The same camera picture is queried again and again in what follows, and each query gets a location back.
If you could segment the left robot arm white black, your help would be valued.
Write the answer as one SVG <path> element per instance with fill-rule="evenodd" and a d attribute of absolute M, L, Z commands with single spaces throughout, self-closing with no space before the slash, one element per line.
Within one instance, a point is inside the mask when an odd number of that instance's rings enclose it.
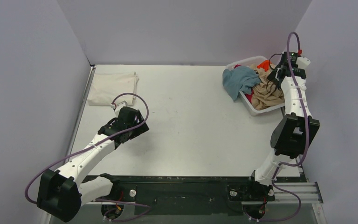
<path fill-rule="evenodd" d="M 90 171 L 121 144 L 147 132 L 140 110 L 127 106 L 118 110 L 114 118 L 103 125 L 82 151 L 74 153 L 68 162 L 55 171 L 47 169 L 41 175 L 36 206 L 60 219 L 72 220 L 80 208 L 100 197 L 114 201 L 120 187 L 108 174 L 83 182 Z"/>

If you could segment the tan t shirt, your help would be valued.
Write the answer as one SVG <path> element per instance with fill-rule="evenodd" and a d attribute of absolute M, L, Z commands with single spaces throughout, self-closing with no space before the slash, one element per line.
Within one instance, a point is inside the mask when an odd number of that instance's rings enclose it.
<path fill-rule="evenodd" d="M 273 82 L 267 80 L 267 76 L 271 73 L 271 70 L 264 71 L 263 69 L 257 69 L 255 63 L 249 67 L 255 70 L 261 79 L 261 83 L 252 88 L 254 91 L 252 106 L 260 111 L 284 103 L 283 92 L 279 90 Z"/>

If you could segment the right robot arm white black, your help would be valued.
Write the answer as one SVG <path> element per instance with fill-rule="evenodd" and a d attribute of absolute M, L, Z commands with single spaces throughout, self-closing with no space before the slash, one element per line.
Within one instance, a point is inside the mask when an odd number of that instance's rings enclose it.
<path fill-rule="evenodd" d="M 277 174 L 298 156 L 304 157 L 319 130 L 320 122 L 314 119 L 306 99 L 306 74 L 298 65 L 306 59 L 297 52 L 283 52 L 280 62 L 267 79 L 283 92 L 285 115 L 274 129 L 270 139 L 272 151 L 256 169 L 245 187 L 250 200 L 257 200 L 272 190 Z"/>

